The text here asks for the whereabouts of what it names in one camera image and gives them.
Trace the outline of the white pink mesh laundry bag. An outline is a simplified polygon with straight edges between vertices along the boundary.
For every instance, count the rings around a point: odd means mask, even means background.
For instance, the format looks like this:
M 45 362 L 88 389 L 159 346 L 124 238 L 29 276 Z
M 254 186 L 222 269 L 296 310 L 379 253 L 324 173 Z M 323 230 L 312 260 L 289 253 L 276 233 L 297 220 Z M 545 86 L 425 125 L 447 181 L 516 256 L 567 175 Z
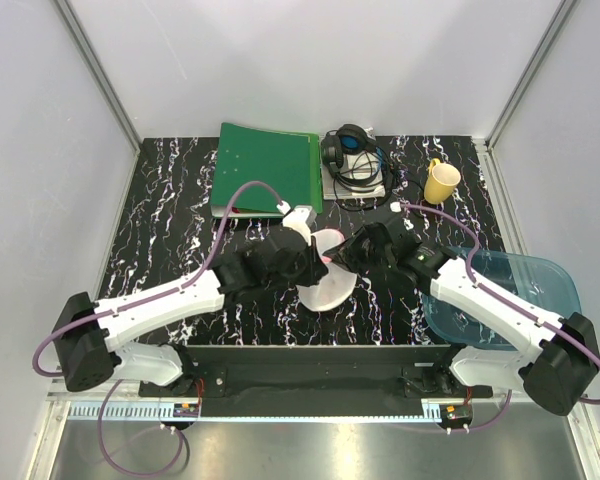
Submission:
M 357 282 L 357 275 L 325 256 L 327 250 L 344 242 L 345 237 L 339 230 L 318 230 L 312 234 L 312 238 L 316 240 L 317 250 L 328 273 L 317 285 L 310 287 L 298 285 L 297 291 L 300 303 L 307 309 L 313 312 L 324 312 L 338 307 L 351 296 Z

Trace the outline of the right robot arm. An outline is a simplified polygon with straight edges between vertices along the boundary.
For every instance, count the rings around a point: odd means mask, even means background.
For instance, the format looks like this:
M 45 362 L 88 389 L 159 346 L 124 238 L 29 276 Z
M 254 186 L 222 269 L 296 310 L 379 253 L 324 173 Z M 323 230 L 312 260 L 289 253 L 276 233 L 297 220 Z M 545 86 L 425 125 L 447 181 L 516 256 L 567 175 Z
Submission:
M 581 313 L 565 317 L 527 302 L 469 268 L 451 249 L 419 240 L 397 218 L 361 227 L 325 255 L 358 275 L 379 270 L 394 276 L 463 311 L 511 345 L 509 351 L 460 346 L 434 371 L 443 395 L 473 386 L 521 391 L 558 416 L 588 400 L 585 392 L 600 372 L 600 353 L 594 325 Z

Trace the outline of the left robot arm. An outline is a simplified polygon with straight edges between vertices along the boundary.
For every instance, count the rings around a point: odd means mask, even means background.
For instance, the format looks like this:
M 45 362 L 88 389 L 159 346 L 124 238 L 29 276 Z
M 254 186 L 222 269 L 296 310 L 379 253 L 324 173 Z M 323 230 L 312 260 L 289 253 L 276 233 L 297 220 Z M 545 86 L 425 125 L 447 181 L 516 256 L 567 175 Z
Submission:
M 136 294 L 99 301 L 85 292 L 74 294 L 52 331 L 65 387 L 83 392 L 124 379 L 186 395 L 195 386 L 196 372 L 184 351 L 139 344 L 137 338 L 277 288 L 313 287 L 327 273 L 315 239 L 279 227 L 262 241 L 215 257 L 207 268 Z

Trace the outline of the grey book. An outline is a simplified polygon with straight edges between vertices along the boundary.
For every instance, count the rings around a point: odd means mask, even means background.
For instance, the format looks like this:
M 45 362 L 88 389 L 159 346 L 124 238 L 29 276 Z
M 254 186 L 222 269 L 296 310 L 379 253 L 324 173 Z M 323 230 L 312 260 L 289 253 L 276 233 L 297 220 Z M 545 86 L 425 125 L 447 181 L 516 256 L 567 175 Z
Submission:
M 325 199 L 379 198 L 386 193 L 383 160 L 366 134 L 329 132 L 320 142 Z

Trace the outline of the yellow mug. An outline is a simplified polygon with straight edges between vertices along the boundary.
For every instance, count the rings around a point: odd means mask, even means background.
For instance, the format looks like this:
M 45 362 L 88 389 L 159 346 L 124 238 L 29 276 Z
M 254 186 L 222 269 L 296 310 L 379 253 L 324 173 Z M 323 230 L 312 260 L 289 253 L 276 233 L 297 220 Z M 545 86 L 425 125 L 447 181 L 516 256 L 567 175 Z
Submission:
M 424 185 L 424 200 L 432 205 L 444 203 L 461 181 L 460 171 L 438 158 L 431 160 Z

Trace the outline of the green folder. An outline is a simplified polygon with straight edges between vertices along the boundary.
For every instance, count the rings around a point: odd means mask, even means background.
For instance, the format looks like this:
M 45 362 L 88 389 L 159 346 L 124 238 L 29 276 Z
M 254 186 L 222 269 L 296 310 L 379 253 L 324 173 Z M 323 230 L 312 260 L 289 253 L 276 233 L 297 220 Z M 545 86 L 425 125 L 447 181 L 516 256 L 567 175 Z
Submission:
M 211 215 L 220 218 L 243 184 L 270 185 L 290 206 L 323 212 L 320 137 L 314 133 L 221 125 L 212 182 Z

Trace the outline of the black blue headphones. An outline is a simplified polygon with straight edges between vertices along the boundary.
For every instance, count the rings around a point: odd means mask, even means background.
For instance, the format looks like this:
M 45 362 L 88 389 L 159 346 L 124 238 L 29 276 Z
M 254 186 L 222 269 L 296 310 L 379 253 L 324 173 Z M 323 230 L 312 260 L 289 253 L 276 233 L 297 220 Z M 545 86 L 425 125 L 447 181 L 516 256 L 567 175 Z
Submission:
M 320 142 L 323 199 L 360 201 L 346 206 L 365 210 L 386 202 L 392 193 L 395 169 L 373 130 L 344 124 Z

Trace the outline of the blue transparent plastic bin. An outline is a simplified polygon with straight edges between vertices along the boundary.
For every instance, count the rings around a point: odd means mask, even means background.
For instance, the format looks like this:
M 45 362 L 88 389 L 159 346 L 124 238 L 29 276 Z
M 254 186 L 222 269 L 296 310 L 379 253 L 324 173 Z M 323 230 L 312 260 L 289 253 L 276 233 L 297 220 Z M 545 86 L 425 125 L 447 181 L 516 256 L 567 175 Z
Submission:
M 471 265 L 476 273 L 535 306 L 564 318 L 581 311 L 572 278 L 549 260 L 481 249 Z M 425 320 L 436 338 L 479 349 L 513 349 L 502 336 L 462 310 L 430 296 L 424 296 L 422 303 Z

